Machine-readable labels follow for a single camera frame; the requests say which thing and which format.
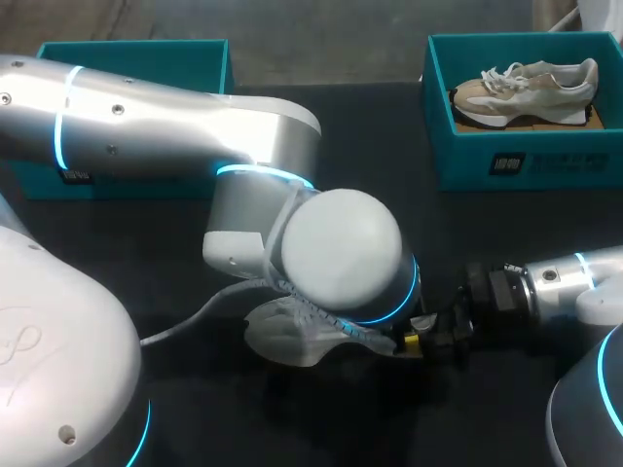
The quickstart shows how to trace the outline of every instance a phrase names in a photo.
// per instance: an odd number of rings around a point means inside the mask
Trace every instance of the beige sneaker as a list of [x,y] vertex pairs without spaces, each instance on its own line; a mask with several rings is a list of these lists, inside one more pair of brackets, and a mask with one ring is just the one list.
[[598,85],[593,58],[579,65],[513,63],[503,73],[482,72],[450,93],[453,108],[483,126],[505,127],[522,115],[563,125],[586,124],[586,107]]

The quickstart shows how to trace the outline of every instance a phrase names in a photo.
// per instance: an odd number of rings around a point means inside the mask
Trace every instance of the black table surface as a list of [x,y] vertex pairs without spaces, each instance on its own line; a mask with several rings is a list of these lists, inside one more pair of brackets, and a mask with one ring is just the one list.
[[[523,264],[621,242],[617,191],[438,192],[417,84],[242,91],[315,112],[316,186],[365,191],[393,212],[429,304],[452,297],[468,261]],[[209,202],[27,202],[6,174],[0,182],[35,237],[111,290],[142,337],[233,282],[202,261]],[[285,369],[242,340],[242,317],[268,296],[232,299],[145,350],[154,465],[553,465],[544,417],[555,354],[477,352],[461,371],[347,345],[312,369]]]

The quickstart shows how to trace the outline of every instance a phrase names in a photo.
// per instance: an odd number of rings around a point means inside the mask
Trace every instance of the teal box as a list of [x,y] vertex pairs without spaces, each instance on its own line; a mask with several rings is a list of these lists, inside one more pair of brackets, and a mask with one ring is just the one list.
[[[227,40],[54,42],[37,56],[117,73],[186,90],[231,93],[234,77]],[[116,180],[69,171],[79,184],[66,184],[59,171],[33,162],[8,162],[30,199],[211,198],[213,175],[167,180]]]
[[[482,70],[540,60],[574,64],[588,57],[599,65],[593,103],[605,129],[457,131],[448,90],[479,78]],[[430,36],[422,80],[424,118],[441,190],[623,186],[623,54],[610,33]],[[501,162],[512,164],[513,170],[494,174]]]

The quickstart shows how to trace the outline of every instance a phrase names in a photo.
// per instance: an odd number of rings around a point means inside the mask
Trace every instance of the shoe sole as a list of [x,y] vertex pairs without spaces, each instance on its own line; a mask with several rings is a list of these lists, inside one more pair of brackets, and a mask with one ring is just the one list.
[[453,110],[456,110],[468,120],[480,124],[486,128],[504,129],[513,120],[524,115],[538,117],[546,122],[559,125],[584,126],[588,122],[590,106],[578,109],[539,109],[530,113],[517,113],[513,115],[480,115],[467,112],[457,107],[454,102],[455,92],[450,93],[450,102]]

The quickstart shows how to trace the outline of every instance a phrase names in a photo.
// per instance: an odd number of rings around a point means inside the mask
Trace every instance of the concrete floor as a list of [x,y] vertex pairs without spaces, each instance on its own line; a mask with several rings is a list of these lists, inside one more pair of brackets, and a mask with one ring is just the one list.
[[531,28],[531,0],[0,0],[0,53],[227,38],[237,83],[414,81],[426,36]]

